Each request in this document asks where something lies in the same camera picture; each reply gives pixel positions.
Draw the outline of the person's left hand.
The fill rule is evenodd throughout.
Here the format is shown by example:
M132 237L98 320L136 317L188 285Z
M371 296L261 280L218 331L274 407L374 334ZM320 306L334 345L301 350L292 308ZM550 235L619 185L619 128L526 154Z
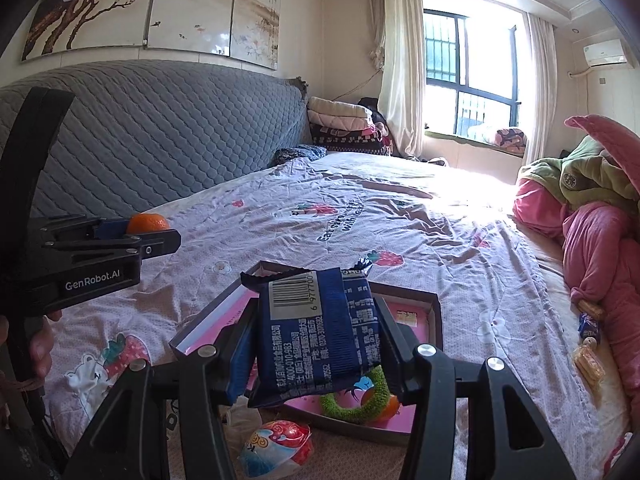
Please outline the person's left hand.
M44 380L52 367L51 351L54 346L54 336L51 322L58 322L62 318L62 310L52 311L41 318L41 328L32 336L29 341L29 359L32 364L32 372L35 377L26 380L26 391L37 390L43 386ZM5 344L9 338L10 323L6 316L1 315L1 345ZM20 392L17 383L12 385L6 378L6 374L1 370L1 394L7 397L10 392Z

